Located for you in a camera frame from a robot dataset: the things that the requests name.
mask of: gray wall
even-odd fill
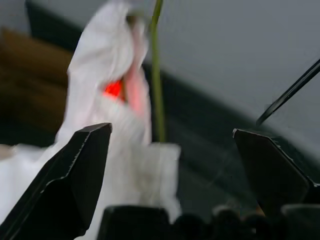
[[[80,27],[105,2],[33,1]],[[151,15],[155,0],[132,2]],[[255,120],[320,58],[319,9],[317,0],[165,0],[162,68]],[[319,89],[317,77],[267,121],[316,157]]]
[[[28,33],[25,0],[0,0],[0,27]]]

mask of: black wire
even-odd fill
[[[313,79],[320,72],[320,59],[313,64],[284,94],[282,94],[268,109],[258,118],[256,126],[259,127],[277,109],[292,98],[304,85]]]

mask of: white surface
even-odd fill
[[[97,238],[108,206],[160,207],[171,221],[179,216],[180,148],[151,144],[149,89],[141,70],[148,49],[145,26],[137,23],[129,29],[129,9],[127,4],[107,4],[84,30],[68,69],[66,113],[55,144],[47,149],[18,145],[13,152],[0,147],[0,157],[5,157],[0,160],[0,223],[73,133],[100,123],[112,123],[103,184],[90,228],[79,239]],[[106,84],[122,75],[128,82],[128,104],[104,94]]]
[[[25,0],[0,0],[0,27],[28,33]]]
[[[83,27],[104,0],[33,0]],[[149,15],[155,0],[131,0]],[[256,120],[320,58],[320,1],[165,0],[162,68]],[[320,79],[268,124],[320,157]]]

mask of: crumpled fabric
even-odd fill
[[[108,206],[161,207],[171,221],[180,215],[176,198],[180,148],[151,143],[149,87],[141,68],[148,41],[142,21],[132,28],[127,24],[131,9],[129,3],[109,1],[84,29],[68,68],[66,111],[55,144],[48,148],[18,145],[0,161],[1,222],[74,132],[99,123],[112,123],[105,174],[90,228],[77,239],[96,239]],[[127,104],[103,94],[106,84],[121,77],[126,82]]]

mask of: white cloth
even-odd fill
[[[163,207],[172,221],[180,214],[180,148],[151,144],[149,88],[141,69],[148,43],[142,22],[133,29],[126,23],[131,8],[125,2],[108,2],[83,31],[68,69],[66,111],[55,144],[47,149],[18,145],[0,160],[0,222],[74,132],[98,123],[112,123],[112,134],[93,220],[79,239],[96,239],[103,210],[111,205]],[[103,94],[107,83],[122,76],[128,104]]]

